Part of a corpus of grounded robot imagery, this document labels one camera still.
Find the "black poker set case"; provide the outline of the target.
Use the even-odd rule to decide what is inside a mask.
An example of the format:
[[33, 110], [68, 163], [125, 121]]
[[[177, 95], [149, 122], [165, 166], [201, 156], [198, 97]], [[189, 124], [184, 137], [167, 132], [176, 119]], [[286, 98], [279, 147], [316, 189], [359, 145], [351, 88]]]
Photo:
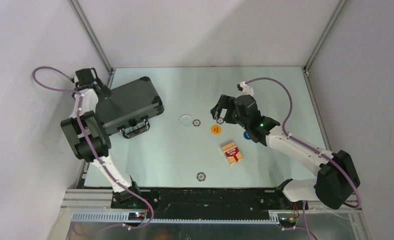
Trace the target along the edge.
[[112, 95], [96, 105], [107, 134], [119, 132], [126, 139], [148, 131], [149, 119], [163, 112], [162, 100], [148, 76], [112, 89]]

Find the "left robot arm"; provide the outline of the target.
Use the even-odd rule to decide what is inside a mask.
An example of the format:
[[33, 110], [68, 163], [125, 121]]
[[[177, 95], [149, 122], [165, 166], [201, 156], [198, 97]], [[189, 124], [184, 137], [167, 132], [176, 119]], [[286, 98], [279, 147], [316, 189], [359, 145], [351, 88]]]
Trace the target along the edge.
[[94, 165], [109, 181], [113, 197], [130, 208], [142, 204], [143, 195], [130, 175], [122, 175], [110, 154], [109, 135], [96, 113], [99, 100], [107, 99], [111, 91], [99, 79], [95, 68], [76, 71], [73, 78], [75, 105], [68, 119], [61, 122], [63, 133], [76, 158]]

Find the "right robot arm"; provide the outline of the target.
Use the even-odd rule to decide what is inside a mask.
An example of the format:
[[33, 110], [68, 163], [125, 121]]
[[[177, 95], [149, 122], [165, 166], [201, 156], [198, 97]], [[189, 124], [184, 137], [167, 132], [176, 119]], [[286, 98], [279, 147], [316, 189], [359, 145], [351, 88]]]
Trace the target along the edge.
[[290, 178], [277, 187], [275, 201], [280, 208], [288, 209], [299, 201], [321, 201], [337, 210], [359, 187], [350, 154], [343, 150], [334, 153], [296, 139], [278, 121], [263, 116], [252, 96], [223, 94], [210, 110], [212, 118], [220, 119], [222, 110], [226, 111], [224, 123], [240, 125], [253, 142], [286, 154], [314, 175], [305, 180]]

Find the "poker chip middle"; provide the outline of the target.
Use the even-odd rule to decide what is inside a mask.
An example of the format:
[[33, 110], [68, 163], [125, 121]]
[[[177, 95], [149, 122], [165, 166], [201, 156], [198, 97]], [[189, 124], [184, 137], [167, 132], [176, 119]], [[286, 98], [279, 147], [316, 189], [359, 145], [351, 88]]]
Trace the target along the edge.
[[218, 125], [221, 125], [221, 124], [223, 124], [224, 123], [224, 120], [223, 120], [223, 118], [218, 118], [217, 120], [216, 120], [216, 122], [217, 122], [217, 124]]

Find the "blue round button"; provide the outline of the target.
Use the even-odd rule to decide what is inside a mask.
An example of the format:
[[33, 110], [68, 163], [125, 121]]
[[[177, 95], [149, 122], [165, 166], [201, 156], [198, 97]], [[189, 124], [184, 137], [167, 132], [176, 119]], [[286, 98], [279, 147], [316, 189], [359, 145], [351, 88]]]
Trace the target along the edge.
[[243, 136], [244, 136], [244, 138], [247, 139], [247, 140], [250, 140], [250, 139], [251, 139], [247, 131], [245, 131], [245, 132], [243, 133]]

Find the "orange round button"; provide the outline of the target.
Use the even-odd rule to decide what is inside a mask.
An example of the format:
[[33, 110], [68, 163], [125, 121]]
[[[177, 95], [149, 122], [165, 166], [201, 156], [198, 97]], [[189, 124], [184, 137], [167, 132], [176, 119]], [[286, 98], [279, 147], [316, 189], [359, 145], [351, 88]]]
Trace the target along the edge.
[[221, 127], [219, 126], [219, 125], [213, 125], [212, 127], [211, 127], [211, 132], [214, 134], [214, 135], [219, 135], [219, 134], [221, 134]]

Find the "poker chip near disc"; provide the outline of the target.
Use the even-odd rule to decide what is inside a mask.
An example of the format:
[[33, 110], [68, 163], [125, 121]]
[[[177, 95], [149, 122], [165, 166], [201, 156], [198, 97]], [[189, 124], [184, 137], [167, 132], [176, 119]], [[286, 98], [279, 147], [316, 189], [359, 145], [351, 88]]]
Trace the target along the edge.
[[195, 127], [199, 127], [201, 125], [201, 121], [198, 119], [193, 120], [192, 125]]

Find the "red playing card box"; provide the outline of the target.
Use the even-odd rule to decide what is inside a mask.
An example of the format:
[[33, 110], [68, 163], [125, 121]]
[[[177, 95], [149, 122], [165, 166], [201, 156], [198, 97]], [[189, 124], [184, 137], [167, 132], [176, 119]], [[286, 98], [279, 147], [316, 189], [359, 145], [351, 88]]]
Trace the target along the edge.
[[221, 150], [230, 165], [233, 165], [244, 159], [242, 152], [233, 141], [223, 145]]

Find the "clear round disc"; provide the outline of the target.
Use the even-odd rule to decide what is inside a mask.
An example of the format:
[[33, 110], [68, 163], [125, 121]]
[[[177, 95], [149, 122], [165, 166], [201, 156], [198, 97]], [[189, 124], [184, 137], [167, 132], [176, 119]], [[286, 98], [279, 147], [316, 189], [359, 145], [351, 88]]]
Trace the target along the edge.
[[188, 114], [184, 114], [179, 118], [179, 123], [182, 126], [189, 126], [192, 124], [192, 122], [193, 122], [193, 118]]

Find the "poker chip front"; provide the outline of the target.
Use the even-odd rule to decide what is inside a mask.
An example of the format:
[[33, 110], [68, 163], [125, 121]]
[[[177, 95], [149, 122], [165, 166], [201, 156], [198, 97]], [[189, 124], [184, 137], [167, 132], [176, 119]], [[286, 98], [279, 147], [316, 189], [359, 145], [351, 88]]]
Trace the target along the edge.
[[197, 180], [199, 182], [205, 181], [206, 179], [206, 174], [204, 172], [199, 172], [196, 176]]

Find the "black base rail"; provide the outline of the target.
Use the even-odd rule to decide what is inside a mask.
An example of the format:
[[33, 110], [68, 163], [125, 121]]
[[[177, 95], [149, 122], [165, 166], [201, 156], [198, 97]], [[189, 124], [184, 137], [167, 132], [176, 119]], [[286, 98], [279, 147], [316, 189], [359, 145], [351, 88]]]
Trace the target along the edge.
[[273, 188], [144, 187], [140, 196], [158, 220], [269, 220], [271, 211], [308, 209]]

